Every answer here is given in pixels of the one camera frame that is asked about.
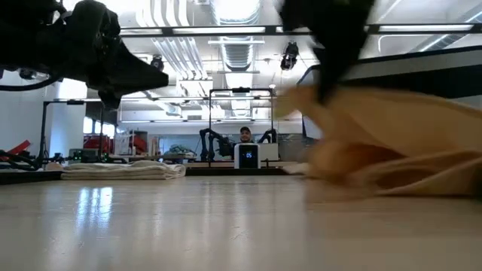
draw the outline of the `stack of towels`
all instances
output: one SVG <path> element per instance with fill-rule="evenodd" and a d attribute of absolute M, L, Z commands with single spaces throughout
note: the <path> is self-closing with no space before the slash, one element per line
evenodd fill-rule
<path fill-rule="evenodd" d="M 168 180 L 186 175 L 183 165 L 156 161 L 132 164 L 79 163 L 64 168 L 63 180 Z"/>

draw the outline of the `spotlight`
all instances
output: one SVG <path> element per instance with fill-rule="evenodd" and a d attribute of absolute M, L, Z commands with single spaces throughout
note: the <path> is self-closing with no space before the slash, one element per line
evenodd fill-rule
<path fill-rule="evenodd" d="M 283 71 L 291 70 L 296 64 L 296 56 L 298 56 L 299 50 L 295 41 L 290 41 L 283 53 L 283 59 L 281 60 L 281 69 Z"/>
<path fill-rule="evenodd" d="M 164 70 L 163 57 L 159 55 L 152 56 L 151 66 L 154 66 L 157 69 L 159 69 L 159 72 L 163 71 Z"/>

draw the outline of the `person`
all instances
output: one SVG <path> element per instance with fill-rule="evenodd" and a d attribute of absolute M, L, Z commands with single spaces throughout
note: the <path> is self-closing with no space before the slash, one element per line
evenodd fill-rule
<path fill-rule="evenodd" d="M 248 127 L 241 127 L 241 129 L 239 130 L 239 140 L 241 141 L 241 143 L 253 142 L 251 140 L 251 130 Z"/>

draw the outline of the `beige cloth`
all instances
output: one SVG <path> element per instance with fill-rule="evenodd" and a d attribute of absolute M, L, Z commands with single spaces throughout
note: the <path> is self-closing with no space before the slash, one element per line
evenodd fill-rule
<path fill-rule="evenodd" d="M 276 106 L 279 116 L 298 109 L 323 131 L 304 170 L 309 177 L 376 195 L 474 193 L 482 111 L 434 96 L 350 87 L 323 107 L 315 89 L 286 90 Z"/>
<path fill-rule="evenodd" d="M 166 165 L 155 161 L 133 164 L 79 163 L 64 168 L 63 180 L 167 180 L 186 175 L 183 165 Z"/>

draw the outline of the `red object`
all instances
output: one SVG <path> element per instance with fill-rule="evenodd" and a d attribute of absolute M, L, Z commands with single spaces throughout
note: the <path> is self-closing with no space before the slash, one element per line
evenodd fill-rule
<path fill-rule="evenodd" d="M 9 154 L 19 154 L 21 153 L 22 151 L 26 150 L 32 143 L 30 143 L 30 141 L 28 140 L 25 140 L 24 142 L 22 142 L 20 145 L 16 146 L 15 148 L 7 151 Z M 6 161 L 8 160 L 8 157 L 0 157 L 0 160 L 2 161 Z"/>
<path fill-rule="evenodd" d="M 130 137 L 129 146 L 130 147 L 133 146 L 132 136 Z M 136 154 L 143 154 L 147 152 L 148 143 L 144 139 L 141 139 L 138 136 L 134 136 L 134 146 L 136 146 Z"/>
<path fill-rule="evenodd" d="M 99 149 L 100 146 L 100 135 L 84 135 L 84 148 L 89 149 Z M 112 153 L 112 140 L 104 135 L 102 140 L 102 152 L 111 154 Z"/>

